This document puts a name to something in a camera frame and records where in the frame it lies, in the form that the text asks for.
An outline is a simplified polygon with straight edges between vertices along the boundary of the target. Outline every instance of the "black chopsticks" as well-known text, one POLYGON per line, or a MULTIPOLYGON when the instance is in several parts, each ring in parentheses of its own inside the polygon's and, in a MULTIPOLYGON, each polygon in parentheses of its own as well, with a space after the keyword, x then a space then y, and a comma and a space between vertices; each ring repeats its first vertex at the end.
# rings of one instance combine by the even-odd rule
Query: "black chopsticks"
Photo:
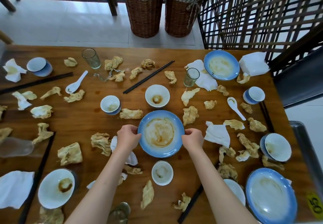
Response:
POLYGON ((268 131, 271 132, 271 133, 275 133, 275 129, 274 129, 274 126, 273 126, 273 124, 271 122, 271 119, 270 119, 266 104, 264 103, 264 101, 262 101, 262 102, 259 103, 259 105, 260 105, 261 112, 264 115, 264 120, 267 123, 268 131))
POLYGON ((55 135, 56 135, 56 132, 54 132, 54 134, 49 138, 49 142, 46 147, 45 153, 41 159, 38 170, 35 172, 34 182, 33 182, 33 185, 31 186, 29 195, 24 203, 24 209, 22 210, 22 213, 19 217, 18 224, 25 224, 25 222, 27 220, 27 215, 28 215, 29 209, 31 207, 31 204, 33 202, 34 196, 36 194, 36 190, 39 185, 40 179, 42 177, 42 174, 43 174, 43 171, 44 171, 44 168, 46 165, 46 161, 49 156, 50 149, 52 148, 52 145, 54 142, 55 135))
MULTIPOLYGON (((214 167, 216 168, 219 165, 220 161, 216 161, 216 163, 214 164, 214 167)), ((195 202, 197 201, 197 199, 200 197, 201 193, 203 192, 204 187, 201 184, 199 186, 199 188, 195 191, 193 197, 191 198, 191 201, 189 202, 186 210, 180 215, 180 217, 178 218, 177 222, 179 224, 182 224, 183 221, 185 220, 185 218, 187 217, 188 213, 190 213, 191 209, 193 208, 195 202)))
POLYGON ((132 87, 130 87, 127 90, 125 90, 123 92, 123 94, 127 94, 127 93, 131 92, 134 88, 140 86, 142 83, 144 83, 145 81, 147 81, 148 79, 150 79, 151 77, 153 77, 154 75, 156 75, 158 72, 162 71, 164 68, 166 68, 169 65, 171 65, 173 62, 175 62, 175 60, 170 61, 169 63, 165 64, 163 67, 157 69, 155 72, 153 72, 152 74, 148 75, 146 78, 143 78, 141 81, 139 81, 138 83, 134 84, 132 87))
POLYGON ((24 89, 24 88, 28 88, 28 87, 33 87, 33 86, 40 85, 40 84, 43 84, 43 83, 46 83, 46 82, 50 82, 50 81, 70 77, 70 76, 73 76, 73 72, 69 72, 69 73, 62 74, 62 75, 56 75, 56 76, 48 77, 48 78, 41 79, 41 80, 36 80, 36 81, 30 82, 30 83, 26 83, 26 84, 23 84, 23 85, 18 85, 18 86, 15 86, 15 87, 6 88, 6 89, 3 89, 3 90, 0 90, 0 95, 5 94, 5 93, 9 93, 9 92, 18 91, 20 89, 24 89))

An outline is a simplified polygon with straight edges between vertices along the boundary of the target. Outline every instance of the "yellow sticker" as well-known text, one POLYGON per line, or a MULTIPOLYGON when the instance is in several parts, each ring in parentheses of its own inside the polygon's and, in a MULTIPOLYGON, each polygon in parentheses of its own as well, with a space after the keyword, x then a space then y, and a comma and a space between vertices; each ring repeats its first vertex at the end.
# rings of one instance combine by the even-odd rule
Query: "yellow sticker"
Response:
POLYGON ((307 204, 311 209, 313 215, 318 220, 323 220, 323 205, 320 198, 313 192, 306 194, 307 204))

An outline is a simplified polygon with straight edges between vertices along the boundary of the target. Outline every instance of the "wooden table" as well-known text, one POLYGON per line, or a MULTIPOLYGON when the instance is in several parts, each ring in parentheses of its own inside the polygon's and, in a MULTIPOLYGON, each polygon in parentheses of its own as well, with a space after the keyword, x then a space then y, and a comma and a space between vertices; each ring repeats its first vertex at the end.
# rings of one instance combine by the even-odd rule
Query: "wooden table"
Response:
MULTIPOLYGON (((79 177, 79 188, 75 194, 63 207, 63 212, 66 218, 71 214, 77 204, 87 193, 86 186, 95 180, 109 157, 101 154, 101 150, 91 146, 91 135, 100 132, 107 132, 111 136, 115 136, 117 131, 125 124, 139 125, 140 120, 125 120, 120 119, 119 115, 108 116, 100 110, 100 101, 107 95, 117 96, 123 108, 141 109, 144 114, 147 114, 154 109, 150 107, 144 97, 145 90, 152 84, 161 84, 167 87, 171 94, 171 100, 165 107, 175 113, 178 117, 183 117, 183 102, 181 95, 186 87, 183 85, 185 75, 184 66, 193 62, 196 59, 203 59, 205 54, 210 50, 173 50, 173 49, 131 49, 131 48, 96 48, 98 55, 103 62, 105 59, 111 59, 113 56, 123 57, 123 64, 121 69, 133 69, 140 65, 144 59, 151 58, 156 62, 155 68, 144 70, 134 80, 129 79, 130 72, 126 73, 123 82, 107 81, 102 82, 97 77, 93 77, 94 70, 91 70, 87 63, 81 57, 82 47, 28 47, 28 46, 8 46, 7 51, 2 57, 2 64, 14 58, 16 62, 22 67, 26 67, 26 63, 33 57, 41 56, 46 58, 53 66, 54 72, 51 75, 57 75, 74 72, 73 77, 57 80, 54 82, 38 85, 29 89, 38 96, 42 96, 53 86, 59 86, 62 91, 65 87, 76 81, 78 77, 88 70, 89 74, 82 82, 81 89, 85 91, 85 95, 81 101, 67 103, 63 100, 63 96, 54 95, 46 98, 44 101, 36 99, 31 101, 34 106, 48 104, 53 107, 54 113, 48 119, 34 119, 29 112, 30 108, 26 111, 17 111, 16 99, 11 94, 0 96, 0 104, 8 105, 9 110, 6 112, 2 123, 2 127, 11 126, 14 129, 13 135, 24 139, 34 139, 37 136, 37 123, 45 122, 50 124, 51 131, 56 131, 56 137, 49 154, 43 177, 54 169, 60 168, 59 159, 57 157, 57 150, 61 147, 68 146, 74 142, 80 144, 83 162, 80 164, 68 165, 68 169, 74 170, 79 177), (73 57, 78 61, 76 67, 66 67, 63 63, 64 59, 73 57), (170 60, 175 62, 166 70, 174 71, 177 77, 176 84, 169 84, 169 80, 165 77, 164 72, 149 79, 147 82, 131 91, 129 94, 122 92, 135 84, 137 81, 152 73, 158 67, 163 66, 170 60)), ((234 55, 237 60, 250 53, 249 51, 229 51, 234 55)), ((22 75, 21 84, 37 80, 38 77, 28 73, 22 75)), ((1 88, 11 87, 14 84, 8 82, 2 76, 0 78, 1 88)), ((288 139, 292 146, 292 158, 285 164, 285 171, 279 171, 286 178, 292 180, 292 186, 295 190, 298 200, 298 215, 297 221, 310 221, 314 220, 305 198, 305 194, 309 190, 314 190, 313 183, 308 174, 307 167, 303 161, 301 151, 297 145, 293 131, 289 126, 289 122, 285 111, 280 102, 279 96, 270 77, 270 74, 255 76, 250 79, 246 84, 239 84, 235 80, 221 82, 218 84, 224 85, 230 96, 236 98, 238 104, 243 101, 243 92, 251 87, 261 87, 266 94, 266 105, 274 125, 275 131, 280 133, 288 139)), ((225 119, 239 119, 238 115, 233 112, 227 102, 227 97, 223 96, 220 92, 215 90, 207 92, 201 89, 190 101, 188 106, 195 106, 198 109, 199 118, 193 124, 188 124, 185 128, 198 128, 203 134, 206 131, 206 121, 212 121, 214 124, 223 124, 225 119), (217 105, 213 110, 206 110, 204 101, 217 100, 217 105)), ((265 124, 264 117, 261 113, 259 105, 252 106, 254 113, 252 117, 265 124)), ((242 132, 253 142, 259 143, 260 138, 265 133, 255 133, 249 130, 248 123, 245 122, 246 129, 242 132)), ((235 151, 243 150, 244 147, 237 140, 237 132, 229 127, 228 132, 231 138, 231 147, 235 151)), ((212 162, 216 162, 219 157, 219 145, 208 141, 204 142, 204 150, 212 162)), ((139 164, 138 166, 143 169, 142 175, 129 175, 128 178, 117 187, 114 197, 113 206, 119 202, 125 201, 131 206, 130 223, 177 223, 176 220, 180 216, 180 210, 172 208, 172 203, 177 202, 181 198, 181 194, 185 192, 188 196, 192 196, 200 185, 200 180, 197 176, 194 165, 184 147, 178 153, 166 160, 173 166, 174 179, 167 186, 158 186, 153 183, 155 190, 155 197, 153 202, 147 206, 146 209, 140 209, 140 202, 142 200, 142 189, 146 182, 151 179, 151 168, 159 159, 147 155, 138 145, 134 153, 136 154, 139 164)), ((12 164, 17 165, 17 169, 30 170, 27 165, 19 167, 22 158, 14 158, 12 164)), ((241 185, 245 186, 248 175, 255 169, 262 167, 260 159, 250 158, 246 162, 237 162, 234 158, 225 157, 225 163, 231 163, 238 172, 238 181, 241 185)), ((39 202, 37 196, 34 197, 32 206, 29 211, 27 223, 35 223, 38 219, 39 202)), ((16 223, 13 219, 4 218, 7 212, 1 210, 0 222, 3 224, 16 223)), ((192 211, 188 215, 185 223, 214 223, 210 206, 206 195, 203 193, 192 211)))

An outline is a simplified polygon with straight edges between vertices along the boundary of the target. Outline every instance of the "blue plate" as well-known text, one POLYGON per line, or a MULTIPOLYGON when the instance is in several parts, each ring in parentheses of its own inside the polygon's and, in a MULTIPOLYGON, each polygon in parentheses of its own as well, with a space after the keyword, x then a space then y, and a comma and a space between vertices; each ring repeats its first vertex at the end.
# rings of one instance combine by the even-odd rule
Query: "blue plate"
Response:
POLYGON ((204 67, 206 71, 209 73, 209 75, 211 75, 213 78, 217 80, 233 80, 238 76, 240 71, 240 66, 237 59, 234 56, 232 56, 230 53, 222 50, 214 50, 206 54, 204 57, 204 67), (213 58, 225 59, 228 62, 228 64, 231 66, 232 71, 224 76, 214 74, 210 68, 210 62, 212 61, 213 58))
POLYGON ((269 168, 252 172, 245 188, 248 205, 263 224, 294 223, 297 201, 294 190, 281 174, 269 168))
POLYGON ((181 120, 175 114, 166 110, 156 110, 144 116, 138 126, 138 133, 141 133, 141 138, 139 143, 142 149, 149 155, 156 158, 166 158, 177 153, 182 146, 181 136, 185 134, 184 126, 181 120), (164 119, 164 118, 166 118, 172 124, 173 130, 174 130, 174 137, 169 145, 163 148, 160 148, 158 146, 155 146, 154 144, 148 143, 145 135, 145 128, 152 120, 164 119))

